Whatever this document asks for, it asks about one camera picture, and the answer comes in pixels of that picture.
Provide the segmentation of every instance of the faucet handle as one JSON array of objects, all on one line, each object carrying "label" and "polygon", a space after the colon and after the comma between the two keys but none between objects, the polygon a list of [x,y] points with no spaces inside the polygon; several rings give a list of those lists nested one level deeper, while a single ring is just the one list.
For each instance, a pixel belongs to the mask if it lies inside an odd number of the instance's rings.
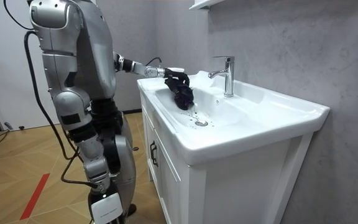
[{"label": "faucet handle", "polygon": [[214,56],[213,58],[224,58],[225,62],[234,62],[234,60],[236,59],[235,56]]}]

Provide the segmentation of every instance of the white shelf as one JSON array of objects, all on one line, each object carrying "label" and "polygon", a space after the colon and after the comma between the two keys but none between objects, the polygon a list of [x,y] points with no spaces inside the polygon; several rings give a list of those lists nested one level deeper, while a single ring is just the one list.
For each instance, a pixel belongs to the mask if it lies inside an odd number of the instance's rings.
[{"label": "white shelf", "polygon": [[224,0],[195,0],[194,5],[192,5],[189,9],[209,9],[213,4],[219,3]]}]

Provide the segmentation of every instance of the sink drain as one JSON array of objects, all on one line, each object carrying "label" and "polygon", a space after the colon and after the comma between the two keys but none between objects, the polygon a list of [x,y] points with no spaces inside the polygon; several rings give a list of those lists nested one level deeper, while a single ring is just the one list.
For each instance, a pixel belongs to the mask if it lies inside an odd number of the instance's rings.
[{"label": "sink drain", "polygon": [[208,122],[199,120],[199,121],[196,121],[196,125],[204,127],[204,126],[208,125]]}]

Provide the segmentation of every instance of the red tape line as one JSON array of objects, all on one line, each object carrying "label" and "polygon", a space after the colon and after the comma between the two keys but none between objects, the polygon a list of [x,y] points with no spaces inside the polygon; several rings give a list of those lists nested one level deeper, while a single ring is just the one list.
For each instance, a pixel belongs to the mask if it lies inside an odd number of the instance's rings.
[{"label": "red tape line", "polygon": [[35,204],[37,203],[38,198],[41,195],[42,189],[44,189],[45,184],[47,183],[48,178],[49,178],[49,174],[44,174],[41,177],[37,188],[35,189],[34,193],[32,194],[32,196],[31,196],[26,208],[24,209],[24,212],[23,212],[22,216],[20,217],[20,220],[23,220],[23,219],[26,219],[26,218],[30,217],[30,215],[31,215],[31,213],[32,213],[32,211],[33,211],[33,209],[35,207]]}]

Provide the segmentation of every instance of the cabinet door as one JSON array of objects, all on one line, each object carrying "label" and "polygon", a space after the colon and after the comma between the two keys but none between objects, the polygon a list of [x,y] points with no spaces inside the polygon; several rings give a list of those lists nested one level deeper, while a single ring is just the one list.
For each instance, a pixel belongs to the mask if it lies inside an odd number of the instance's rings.
[{"label": "cabinet door", "polygon": [[161,171],[161,201],[165,210],[165,218],[168,224],[180,223],[180,181],[175,178],[173,164],[168,159],[168,155],[160,146],[160,171]]},{"label": "cabinet door", "polygon": [[148,150],[148,148],[149,148],[149,138],[148,138],[148,134],[147,134],[147,131],[149,130],[149,128],[147,127],[147,126],[149,126],[150,124],[149,124],[149,122],[147,121],[147,117],[146,117],[146,114],[143,112],[142,113],[142,117],[143,117],[143,130],[144,130],[144,143],[145,143],[145,146],[144,146],[144,148],[145,148],[145,150],[146,150],[146,156],[147,156],[147,161],[149,161],[149,157],[150,157],[150,151]]},{"label": "cabinet door", "polygon": [[150,124],[150,121],[148,118],[146,118],[146,128],[147,128],[147,144],[146,147],[147,153],[147,163],[150,168],[150,172],[153,176],[153,181],[155,184],[155,187],[157,188],[157,191],[160,193],[159,189],[159,180],[160,180],[160,168],[159,168],[159,154],[160,150],[159,147],[157,147],[157,135],[155,134],[155,131],[153,127]]}]

